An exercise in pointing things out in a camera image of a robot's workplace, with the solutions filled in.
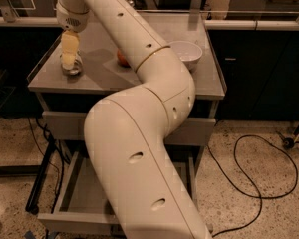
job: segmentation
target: drawer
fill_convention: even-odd
[[[43,112],[43,117],[54,139],[84,140],[83,128],[86,113]],[[214,126],[215,119],[187,118],[165,140],[165,144],[206,146]]]
[[[174,165],[197,204],[192,157]],[[124,235],[90,160],[79,152],[73,155],[54,213],[39,213],[38,220],[54,232]]]

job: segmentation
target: granite floor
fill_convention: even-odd
[[[251,225],[237,231],[218,234],[223,230],[250,223],[259,212],[260,200],[243,195],[234,188],[206,149],[196,177],[198,206],[202,218],[212,225],[213,234],[218,234],[216,238],[299,238],[299,144],[287,151],[298,169],[296,181],[295,166],[287,155],[259,138],[261,136],[282,148],[282,140],[277,131],[290,136],[297,124],[274,121],[220,121],[216,125],[210,140],[210,150],[238,189],[250,195],[258,195],[234,161],[235,145],[242,136],[244,138],[236,146],[236,159],[257,185],[262,197],[284,195],[297,182],[295,189],[287,196],[263,199],[262,211]],[[44,151],[47,143],[35,119],[0,118],[0,165],[39,164],[42,154],[34,138],[41,151]],[[51,163],[58,167],[60,172],[61,162],[58,155],[53,155]],[[39,199],[40,213],[49,213],[51,210],[58,180],[56,167],[49,165]],[[29,236],[30,232],[32,238],[44,238],[45,227],[35,215],[25,211],[34,180],[34,176],[0,178],[0,239],[27,238],[25,235],[28,233]],[[62,233],[57,238],[111,237]]]

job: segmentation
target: white bowl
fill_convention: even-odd
[[[202,56],[201,48],[191,42],[174,41],[169,43],[170,47],[178,54],[191,73],[196,70],[197,63]]]

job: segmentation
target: floor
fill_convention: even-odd
[[[262,197],[274,197],[290,191],[296,182],[292,162],[281,151],[269,146],[259,136],[282,148],[277,131],[290,136],[297,122],[275,121],[220,121],[210,140],[210,150],[223,171],[242,191],[258,195],[257,191],[234,162],[236,159],[259,188]],[[0,118],[0,165],[39,164],[47,142],[33,118]],[[299,172],[299,144],[288,154]],[[59,172],[58,155],[51,159]],[[55,197],[58,180],[56,167],[50,165],[39,199],[40,213],[49,213]],[[25,206],[35,177],[0,178],[0,239],[44,238],[45,227],[35,215],[25,211]],[[196,178],[199,212],[202,219],[213,228],[213,234],[241,227],[257,216],[260,200],[243,195],[221,173],[208,149],[205,150]],[[59,234],[64,238],[111,238],[95,235]],[[251,225],[241,230],[218,234],[216,238],[299,238],[299,174],[296,188],[279,199],[263,200],[262,211]]]

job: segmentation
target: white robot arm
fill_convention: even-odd
[[[126,236],[210,239],[163,144],[193,106],[191,74],[125,0],[59,0],[61,25],[82,31],[87,8],[142,82],[97,102],[84,128],[91,163]]]

